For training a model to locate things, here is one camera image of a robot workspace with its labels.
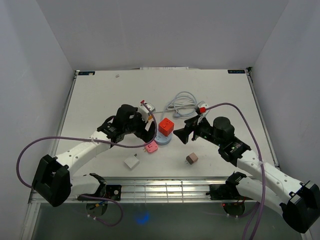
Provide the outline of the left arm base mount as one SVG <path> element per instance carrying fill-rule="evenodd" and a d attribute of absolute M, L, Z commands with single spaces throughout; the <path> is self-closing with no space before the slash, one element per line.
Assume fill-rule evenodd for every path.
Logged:
<path fill-rule="evenodd" d="M 100 200 L 111 199 L 114 201 L 120 201 L 122 195 L 122 185 L 119 184 L 107 184 L 105 186 L 100 186 L 95 193 L 81 194 L 77 197 L 78 201 L 88 201 L 88 200 Z"/>

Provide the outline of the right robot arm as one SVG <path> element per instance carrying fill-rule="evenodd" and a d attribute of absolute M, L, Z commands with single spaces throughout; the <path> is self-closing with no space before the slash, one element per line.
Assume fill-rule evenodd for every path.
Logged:
<path fill-rule="evenodd" d="M 302 182 L 281 172 L 269 163 L 263 163 L 249 145 L 235 136 L 235 128 L 226 117 L 219 116 L 210 124 L 199 116 L 185 120 L 185 126 L 176 129 L 176 135 L 184 144 L 189 135 L 218 146 L 219 155 L 233 166 L 249 173 L 261 183 L 236 172 L 225 182 L 226 194 L 237 199 L 247 197 L 260 202 L 282 215 L 295 231 L 306 233 L 320 217 L 320 188 L 312 181 Z"/>

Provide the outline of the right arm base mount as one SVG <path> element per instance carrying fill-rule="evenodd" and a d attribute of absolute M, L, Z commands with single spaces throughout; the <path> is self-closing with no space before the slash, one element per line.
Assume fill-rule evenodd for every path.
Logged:
<path fill-rule="evenodd" d="M 211 200 L 243 200 L 245 197 L 240 195 L 235 186 L 228 184 L 210 184 L 209 191 L 205 193 Z"/>

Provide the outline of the pink plug adapter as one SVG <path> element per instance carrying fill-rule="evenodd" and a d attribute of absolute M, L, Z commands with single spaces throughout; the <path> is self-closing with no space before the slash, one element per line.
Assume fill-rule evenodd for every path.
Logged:
<path fill-rule="evenodd" d="M 148 152 L 149 154 L 156 152 L 158 148 L 159 148 L 158 144 L 154 140 L 148 145 L 144 146 L 145 151 Z"/>

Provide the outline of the blue round power socket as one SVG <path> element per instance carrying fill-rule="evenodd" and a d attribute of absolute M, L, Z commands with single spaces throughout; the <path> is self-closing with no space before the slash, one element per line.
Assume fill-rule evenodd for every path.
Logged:
<path fill-rule="evenodd" d="M 154 141 L 161 146 L 167 145 L 172 140 L 172 133 L 170 133 L 168 136 L 163 135 L 161 132 L 157 132 L 156 137 Z"/>

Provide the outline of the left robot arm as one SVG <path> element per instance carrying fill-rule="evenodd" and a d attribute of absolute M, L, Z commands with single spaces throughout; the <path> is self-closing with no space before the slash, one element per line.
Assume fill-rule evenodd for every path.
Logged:
<path fill-rule="evenodd" d="M 126 135 L 133 134 L 147 145 L 156 136 L 155 107 L 142 101 L 134 107 L 123 104 L 116 115 L 108 117 L 89 137 L 80 144 L 56 156 L 41 158 L 32 188 L 51 206 L 58 207 L 69 197 L 83 200 L 100 200 L 107 196 L 107 181 L 96 173 L 75 176 L 75 173 L 97 155 L 113 146 L 121 146 Z"/>

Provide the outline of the red cube socket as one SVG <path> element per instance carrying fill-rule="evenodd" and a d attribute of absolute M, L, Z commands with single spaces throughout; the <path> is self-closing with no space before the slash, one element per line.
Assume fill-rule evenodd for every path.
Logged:
<path fill-rule="evenodd" d="M 174 130 L 174 122 L 170 119 L 165 117 L 159 124 L 158 124 L 158 131 L 163 134 L 164 136 L 168 137 Z"/>

